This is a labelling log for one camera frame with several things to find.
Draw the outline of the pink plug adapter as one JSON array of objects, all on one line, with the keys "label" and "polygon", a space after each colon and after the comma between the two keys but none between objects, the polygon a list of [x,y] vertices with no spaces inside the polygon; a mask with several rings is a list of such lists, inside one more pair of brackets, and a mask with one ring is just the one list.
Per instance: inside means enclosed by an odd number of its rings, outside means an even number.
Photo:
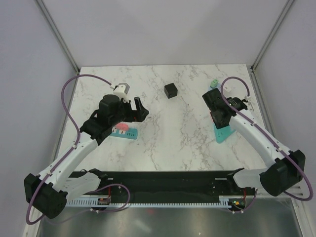
[{"label": "pink plug adapter", "polygon": [[116,126],[115,126],[116,129],[118,130],[122,130],[122,131],[128,131],[129,130],[129,126],[126,124],[126,123],[118,123]]}]

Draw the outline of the teal square adapter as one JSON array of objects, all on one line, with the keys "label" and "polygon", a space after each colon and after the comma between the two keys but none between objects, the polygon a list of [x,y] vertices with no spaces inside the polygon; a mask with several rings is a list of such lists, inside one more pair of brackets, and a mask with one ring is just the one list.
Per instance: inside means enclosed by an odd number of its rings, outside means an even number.
[{"label": "teal square adapter", "polygon": [[113,128],[111,136],[118,137],[118,138],[124,138],[124,139],[136,140],[138,137],[138,130],[136,128],[130,128],[129,130],[125,131],[125,130]]}]

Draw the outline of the white cube adapter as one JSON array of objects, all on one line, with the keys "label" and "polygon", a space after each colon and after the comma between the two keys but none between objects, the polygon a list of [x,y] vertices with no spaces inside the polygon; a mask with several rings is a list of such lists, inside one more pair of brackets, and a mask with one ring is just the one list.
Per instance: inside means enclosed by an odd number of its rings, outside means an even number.
[{"label": "white cube adapter", "polygon": [[224,86],[224,87],[223,87],[223,91],[224,91],[225,93],[231,93],[232,88],[231,88],[231,87],[228,87],[228,86]]}]

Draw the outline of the green plug adapter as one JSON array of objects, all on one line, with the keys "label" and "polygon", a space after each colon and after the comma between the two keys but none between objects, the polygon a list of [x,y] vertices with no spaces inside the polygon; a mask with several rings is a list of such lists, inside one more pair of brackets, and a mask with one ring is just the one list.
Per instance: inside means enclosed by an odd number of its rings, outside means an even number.
[{"label": "green plug adapter", "polygon": [[214,79],[211,84],[210,84],[210,88],[211,89],[215,89],[215,88],[220,88],[221,84],[218,81],[218,79]]}]

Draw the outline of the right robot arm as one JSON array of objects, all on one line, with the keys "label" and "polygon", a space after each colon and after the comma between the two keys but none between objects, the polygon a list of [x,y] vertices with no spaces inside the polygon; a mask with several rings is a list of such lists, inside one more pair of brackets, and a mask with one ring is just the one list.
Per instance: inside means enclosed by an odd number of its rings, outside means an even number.
[{"label": "right robot arm", "polygon": [[305,166],[305,155],[297,150],[291,151],[271,134],[262,129],[246,101],[237,97],[224,100],[219,89],[213,89],[202,96],[210,110],[217,129],[231,127],[241,134],[255,149],[265,164],[263,169],[238,169],[226,182],[227,191],[238,194],[243,188],[263,188],[277,197],[299,183],[300,173]]}]

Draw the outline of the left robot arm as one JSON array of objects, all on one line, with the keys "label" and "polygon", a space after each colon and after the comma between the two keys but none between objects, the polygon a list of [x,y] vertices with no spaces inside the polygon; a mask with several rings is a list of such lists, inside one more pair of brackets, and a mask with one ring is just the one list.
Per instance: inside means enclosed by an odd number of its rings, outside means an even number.
[{"label": "left robot arm", "polygon": [[108,181],[97,175],[97,170],[80,178],[69,180],[75,168],[94,151],[120,122],[143,122],[149,111],[140,98],[124,102],[117,95],[108,94],[99,103],[90,118],[77,130],[77,138],[62,156],[38,175],[29,174],[24,179],[26,201],[43,216],[53,219],[65,208],[66,203],[85,193],[95,191],[104,194]]}]

